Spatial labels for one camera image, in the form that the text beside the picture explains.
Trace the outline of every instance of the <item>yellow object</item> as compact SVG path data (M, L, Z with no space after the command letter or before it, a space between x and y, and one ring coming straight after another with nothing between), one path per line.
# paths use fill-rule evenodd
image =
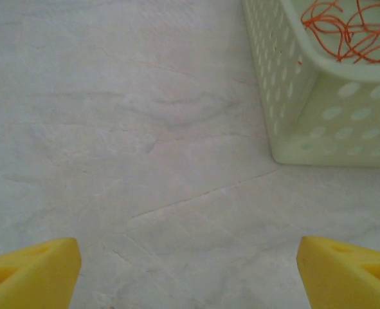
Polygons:
M68 308L80 268L74 238L0 256L0 309Z
M307 236L297 263L312 309L380 309L380 252Z

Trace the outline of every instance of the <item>plastic basket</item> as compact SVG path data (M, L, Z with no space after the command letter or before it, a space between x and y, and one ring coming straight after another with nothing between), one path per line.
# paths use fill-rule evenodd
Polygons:
M243 0L274 159L380 167L380 64L338 63L321 51L300 21L312 3ZM343 0L344 12L354 3Z

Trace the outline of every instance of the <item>marble floor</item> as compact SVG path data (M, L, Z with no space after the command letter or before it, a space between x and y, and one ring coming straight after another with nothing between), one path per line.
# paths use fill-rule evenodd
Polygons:
M0 254L71 308L309 309L303 235L380 250L380 170L271 158L239 0L0 1Z

